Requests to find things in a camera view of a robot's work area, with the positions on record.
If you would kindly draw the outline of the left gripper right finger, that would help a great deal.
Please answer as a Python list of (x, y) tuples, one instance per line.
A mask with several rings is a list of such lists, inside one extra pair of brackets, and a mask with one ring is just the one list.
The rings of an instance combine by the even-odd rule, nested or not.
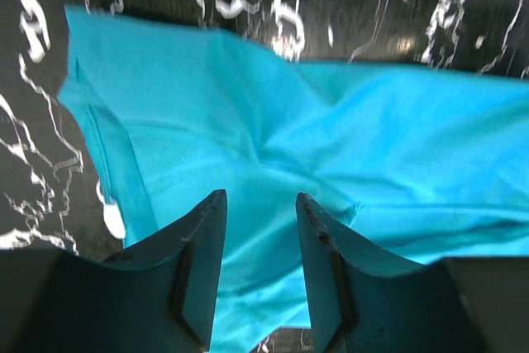
[(310, 323), (319, 352), (485, 352), (448, 264), (421, 265), (296, 199)]

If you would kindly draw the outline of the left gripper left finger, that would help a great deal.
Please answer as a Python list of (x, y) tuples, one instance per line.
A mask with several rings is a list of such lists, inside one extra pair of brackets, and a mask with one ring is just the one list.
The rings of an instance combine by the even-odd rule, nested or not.
[(208, 194), (179, 220), (95, 264), (60, 262), (60, 335), (79, 352), (206, 352), (220, 279), (227, 195)]

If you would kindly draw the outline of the teal t shirt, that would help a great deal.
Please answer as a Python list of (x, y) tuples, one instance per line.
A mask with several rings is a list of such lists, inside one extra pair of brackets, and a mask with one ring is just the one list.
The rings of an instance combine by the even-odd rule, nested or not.
[(60, 102), (131, 246), (227, 193), (214, 352), (307, 327), (295, 199), (421, 263), (528, 253), (528, 86), (290, 63), (222, 31), (65, 10)]

